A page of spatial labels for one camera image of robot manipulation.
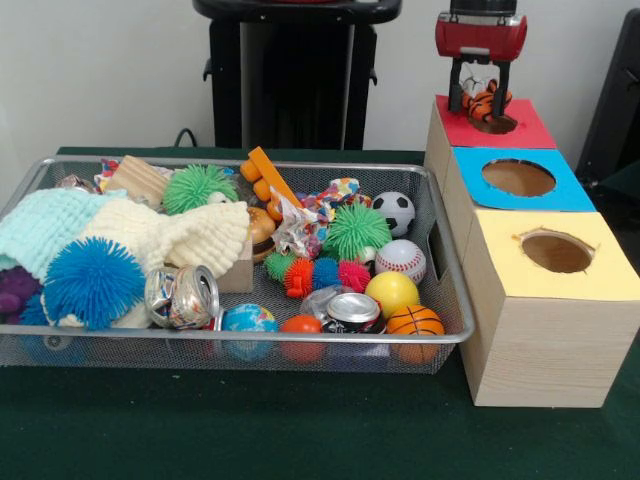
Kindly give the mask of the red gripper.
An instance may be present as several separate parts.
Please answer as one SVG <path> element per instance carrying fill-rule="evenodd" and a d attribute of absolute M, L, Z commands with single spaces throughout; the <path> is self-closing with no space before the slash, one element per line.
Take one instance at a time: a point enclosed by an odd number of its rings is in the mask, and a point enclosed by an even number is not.
<path fill-rule="evenodd" d="M 463 89 L 460 74 L 463 55 L 486 57 L 499 68 L 492 115 L 504 115 L 507 103 L 511 61 L 518 58 L 527 35 L 527 17 L 473 16 L 441 13 L 435 27 L 436 48 L 440 56 L 451 57 L 448 110 L 462 108 Z"/>

